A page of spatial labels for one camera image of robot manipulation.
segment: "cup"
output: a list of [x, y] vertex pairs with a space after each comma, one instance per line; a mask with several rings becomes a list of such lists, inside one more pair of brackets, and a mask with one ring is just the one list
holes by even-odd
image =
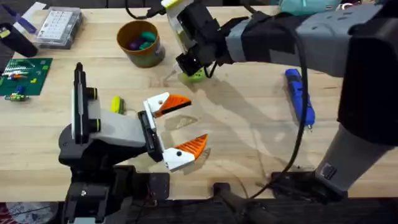
[[[149, 31], [155, 34], [155, 42], [143, 50], [130, 50], [129, 44], [140, 38], [141, 33]], [[140, 68], [149, 68], [159, 64], [165, 57], [165, 48], [160, 44], [159, 33], [155, 25], [147, 21], [132, 21], [120, 28], [118, 44], [130, 61]]]

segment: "black cable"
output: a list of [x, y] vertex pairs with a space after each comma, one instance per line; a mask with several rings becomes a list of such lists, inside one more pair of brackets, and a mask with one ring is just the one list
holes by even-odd
[[142, 204], [141, 209], [140, 209], [139, 212], [138, 212], [136, 221], [134, 222], [135, 224], [138, 224], [139, 219], [141, 218], [141, 213], [142, 213], [142, 211], [144, 211], [144, 208], [145, 208], [145, 205], [146, 205], [147, 202], [148, 202], [148, 200], [146, 200], [146, 201]]
[[[208, 199], [204, 199], [204, 200], [197, 200], [197, 201], [194, 201], [194, 202], [184, 203], [184, 204], [179, 205], [179, 206], [196, 205], [196, 204], [201, 204], [201, 203], [209, 202], [210, 200], [213, 200], [213, 197], [208, 198]], [[175, 207], [175, 205], [161, 206], [161, 205], [159, 205], [159, 204], [156, 205], [155, 207], [145, 207], [145, 206], [142, 206], [142, 205], [138, 205], [138, 204], [136, 204], [136, 203], [134, 203], [134, 202], [131, 202], [131, 205], [136, 206], [136, 207], [140, 207], [140, 208], [142, 208], [142, 207], [144, 207], [144, 208], [173, 208], [173, 207]]]
[[124, 0], [124, 8], [126, 9], [126, 12], [133, 18], [135, 19], [147, 19], [147, 16], [136, 16], [133, 13], [130, 12], [129, 9], [129, 0]]
[[257, 10], [253, 9], [253, 7], [250, 6], [249, 4], [249, 0], [241, 0], [241, 4], [242, 6], [247, 9], [249, 12], [251, 12], [252, 14], [257, 12]]
[[133, 13], [131, 13], [131, 11], [129, 9], [129, 0], [124, 0], [124, 8], [126, 9], [126, 12], [134, 19], [148, 19], [148, 18], [152, 18], [158, 14], [160, 14], [160, 15], [166, 14], [166, 9], [160, 3], [156, 4], [155, 6], [152, 6], [150, 9], [148, 9], [147, 14], [144, 16], [136, 16]]
[[[303, 81], [303, 97], [302, 97], [302, 108], [304, 108], [304, 105], [308, 105], [308, 71], [307, 71], [307, 59], [305, 58], [305, 50], [304, 50], [304, 44], [300, 38], [300, 36], [297, 34], [295, 30], [289, 29], [282, 24], [279, 24], [277, 22], [272, 22], [272, 25], [282, 29], [284, 32], [288, 33], [295, 41], [295, 44], [297, 46], [297, 53], [298, 53], [298, 59], [300, 60], [300, 67], [301, 67], [301, 74], [302, 74], [302, 81]], [[298, 132], [297, 132], [297, 137], [296, 137], [296, 142], [294, 145], [294, 150], [292, 153], [292, 157], [290, 158], [290, 161], [287, 163], [285, 169], [270, 180], [263, 188], [258, 191], [256, 194], [254, 194], [250, 199], [256, 198], [258, 195], [262, 194], [267, 188], [269, 188], [274, 182], [279, 180], [283, 175], [287, 173], [287, 171], [292, 167], [294, 161], [296, 160], [297, 154], [299, 153], [301, 141], [303, 138], [303, 133], [304, 133], [304, 126], [305, 126], [305, 119], [307, 117], [307, 110], [302, 110], [301, 118], [300, 118], [300, 124], [298, 126]]]
[[9, 216], [13, 217], [13, 216], [16, 216], [16, 215], [22, 215], [22, 214], [25, 214], [25, 213], [35, 212], [35, 211], [43, 210], [45, 208], [50, 208], [50, 207], [51, 207], [51, 205], [46, 206], [46, 207], [41, 207], [41, 208], [36, 208], [36, 209], [24, 211], [24, 212], [17, 212], [17, 213], [9, 214]]
[[214, 63], [213, 68], [211, 68], [210, 74], [207, 72], [207, 68], [205, 68], [205, 75], [207, 78], [212, 78], [214, 71], [216, 70], [217, 62]]

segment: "blue object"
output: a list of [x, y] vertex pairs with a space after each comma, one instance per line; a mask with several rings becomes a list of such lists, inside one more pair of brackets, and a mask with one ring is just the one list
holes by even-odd
[[23, 95], [24, 91], [25, 91], [25, 87], [24, 86], [17, 86], [17, 88], [15, 89], [15, 92], [20, 94], [20, 95]]
[[34, 27], [29, 21], [23, 18], [21, 15], [13, 11], [6, 4], [1, 4], [1, 6], [10, 14], [28, 33], [35, 34], [36, 27]]
[[335, 11], [341, 0], [280, 0], [281, 12], [288, 12], [295, 16], [313, 14], [317, 12]]
[[[300, 72], [297, 69], [288, 69], [285, 72], [287, 82], [289, 85], [290, 98], [294, 106], [294, 111], [296, 114], [297, 121], [301, 120], [302, 114], [302, 103], [303, 103], [303, 83], [301, 79]], [[308, 106], [307, 108], [307, 118], [305, 120], [305, 125], [312, 129], [312, 125], [315, 123], [315, 112], [312, 108], [310, 101], [310, 96], [308, 95]]]

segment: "orange gripper fingertip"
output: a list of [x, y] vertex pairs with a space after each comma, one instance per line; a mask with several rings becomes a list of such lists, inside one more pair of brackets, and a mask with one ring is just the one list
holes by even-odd
[[179, 146], [175, 146], [174, 148], [182, 150], [184, 152], [192, 153], [195, 156], [195, 159], [202, 154], [203, 150], [205, 149], [207, 143], [207, 134], [204, 134], [200, 137], [197, 137], [189, 142], [181, 144]]

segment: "yellow object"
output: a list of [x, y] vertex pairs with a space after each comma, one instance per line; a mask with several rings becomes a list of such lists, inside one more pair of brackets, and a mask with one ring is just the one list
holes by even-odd
[[174, 4], [180, 2], [181, 0], [168, 0], [168, 1], [164, 1], [164, 5], [163, 7], [165, 7], [166, 9], [172, 7]]
[[123, 99], [120, 96], [114, 96], [112, 99], [111, 112], [123, 114]]
[[0, 32], [0, 37], [1, 38], [5, 38], [5, 37], [7, 37], [8, 35], [10, 35], [10, 31], [9, 30], [3, 30], [2, 32]]

